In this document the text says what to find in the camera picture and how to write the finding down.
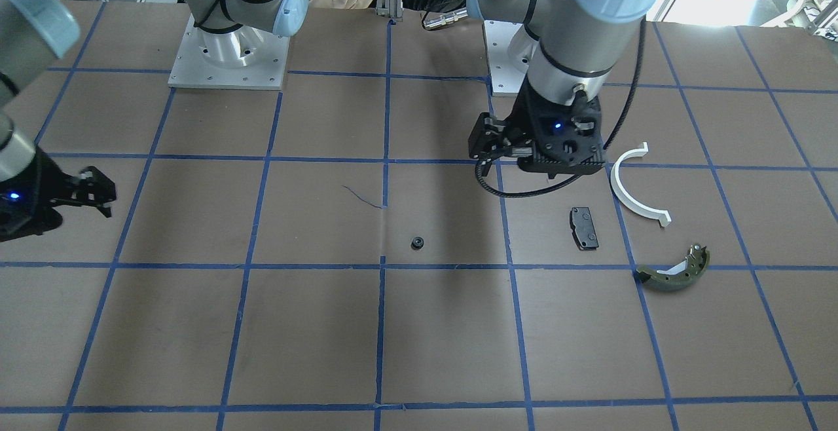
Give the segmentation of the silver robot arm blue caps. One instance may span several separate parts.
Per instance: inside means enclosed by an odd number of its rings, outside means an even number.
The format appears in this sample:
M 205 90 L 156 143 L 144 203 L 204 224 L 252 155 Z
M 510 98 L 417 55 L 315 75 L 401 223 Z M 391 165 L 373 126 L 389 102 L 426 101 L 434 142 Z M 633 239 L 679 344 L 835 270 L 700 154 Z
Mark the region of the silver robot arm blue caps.
M 561 169 L 598 164 L 598 93 L 657 0 L 467 0 L 470 16 L 534 29 L 535 45 L 511 114 L 481 117 L 473 159 L 544 159 Z

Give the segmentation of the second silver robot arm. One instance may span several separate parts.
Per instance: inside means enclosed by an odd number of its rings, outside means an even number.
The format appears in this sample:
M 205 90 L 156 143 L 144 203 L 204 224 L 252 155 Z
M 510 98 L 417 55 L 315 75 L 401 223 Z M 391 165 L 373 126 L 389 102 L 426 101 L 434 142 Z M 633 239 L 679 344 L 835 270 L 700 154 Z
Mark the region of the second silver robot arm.
M 191 21 L 168 84 L 174 88 L 278 90 L 290 37 L 309 0 L 186 0 Z M 12 102 L 80 40 L 58 0 L 2 0 L 2 103 Z M 93 207 L 111 217 L 116 184 L 95 166 L 66 174 L 8 115 L 1 135 L 2 241 L 62 225 L 58 207 Z

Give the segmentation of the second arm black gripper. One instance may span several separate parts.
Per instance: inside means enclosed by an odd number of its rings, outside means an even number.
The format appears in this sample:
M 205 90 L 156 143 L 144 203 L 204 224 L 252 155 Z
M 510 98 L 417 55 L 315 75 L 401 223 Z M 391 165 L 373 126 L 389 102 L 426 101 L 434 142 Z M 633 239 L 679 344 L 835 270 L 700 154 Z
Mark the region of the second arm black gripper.
M 55 207 L 71 198 L 72 179 L 42 149 L 36 149 L 21 174 L 1 183 L 1 240 L 59 228 L 64 219 Z

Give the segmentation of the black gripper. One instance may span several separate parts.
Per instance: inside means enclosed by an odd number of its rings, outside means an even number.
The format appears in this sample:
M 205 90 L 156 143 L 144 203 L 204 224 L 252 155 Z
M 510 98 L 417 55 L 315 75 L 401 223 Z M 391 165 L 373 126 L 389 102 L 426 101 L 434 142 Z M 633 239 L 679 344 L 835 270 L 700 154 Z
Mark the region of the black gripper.
M 542 150 L 541 135 L 535 129 L 532 97 L 539 97 L 529 79 L 524 78 L 511 114 L 501 120 L 491 113 L 480 113 L 469 134 L 469 157 L 485 159 L 499 153 L 506 157 L 531 157 Z

